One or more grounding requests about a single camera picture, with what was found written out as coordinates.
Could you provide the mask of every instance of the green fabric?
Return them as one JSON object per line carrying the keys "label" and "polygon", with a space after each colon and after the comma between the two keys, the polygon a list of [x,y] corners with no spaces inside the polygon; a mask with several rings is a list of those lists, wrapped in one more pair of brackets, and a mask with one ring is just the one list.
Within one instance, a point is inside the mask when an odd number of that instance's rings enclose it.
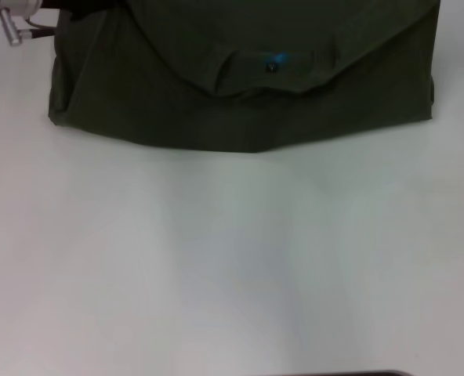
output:
{"label": "green fabric", "polygon": [[49,116],[134,143],[233,152],[430,119],[439,5],[125,0],[78,21],[62,12]]}

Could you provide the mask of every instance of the white table surface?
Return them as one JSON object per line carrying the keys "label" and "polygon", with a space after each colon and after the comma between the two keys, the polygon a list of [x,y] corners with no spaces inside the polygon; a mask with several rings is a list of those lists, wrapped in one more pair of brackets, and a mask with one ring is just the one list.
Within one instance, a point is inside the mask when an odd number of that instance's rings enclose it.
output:
{"label": "white table surface", "polygon": [[54,127],[0,28],[0,376],[464,376],[464,0],[438,41],[434,121],[239,155]]}

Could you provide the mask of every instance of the white surface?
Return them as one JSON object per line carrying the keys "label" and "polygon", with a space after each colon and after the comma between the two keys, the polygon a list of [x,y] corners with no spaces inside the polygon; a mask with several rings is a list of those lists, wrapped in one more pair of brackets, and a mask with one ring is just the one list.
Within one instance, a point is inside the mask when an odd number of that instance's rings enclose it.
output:
{"label": "white surface", "polygon": [[0,28],[0,376],[464,375],[464,0],[435,121],[268,154],[56,128],[52,58]]}

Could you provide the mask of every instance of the bag flap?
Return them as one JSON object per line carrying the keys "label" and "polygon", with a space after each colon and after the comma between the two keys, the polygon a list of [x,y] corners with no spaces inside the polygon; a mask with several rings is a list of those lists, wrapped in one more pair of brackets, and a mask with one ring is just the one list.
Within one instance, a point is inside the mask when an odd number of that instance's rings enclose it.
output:
{"label": "bag flap", "polygon": [[[285,2],[286,6],[292,3],[292,0],[272,1]],[[174,73],[212,96],[232,96],[257,88],[303,93],[325,85],[421,20],[438,2],[361,0],[362,7],[355,14],[328,32],[327,43],[316,42],[314,37],[312,49],[275,51],[241,49],[213,32],[203,32],[195,26],[195,19],[175,11],[176,0],[127,0],[138,26]],[[262,16],[268,17],[269,9]],[[218,20],[215,26],[219,30]],[[268,45],[268,33],[264,38]],[[269,63],[279,69],[269,73],[266,70]]]}

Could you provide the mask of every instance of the dark green bag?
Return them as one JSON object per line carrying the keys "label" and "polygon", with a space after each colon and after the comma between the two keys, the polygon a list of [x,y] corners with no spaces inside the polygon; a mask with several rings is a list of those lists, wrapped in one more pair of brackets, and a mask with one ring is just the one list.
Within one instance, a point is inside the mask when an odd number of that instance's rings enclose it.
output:
{"label": "dark green bag", "polygon": [[258,152],[431,118],[439,0],[125,0],[62,12],[49,116]]}

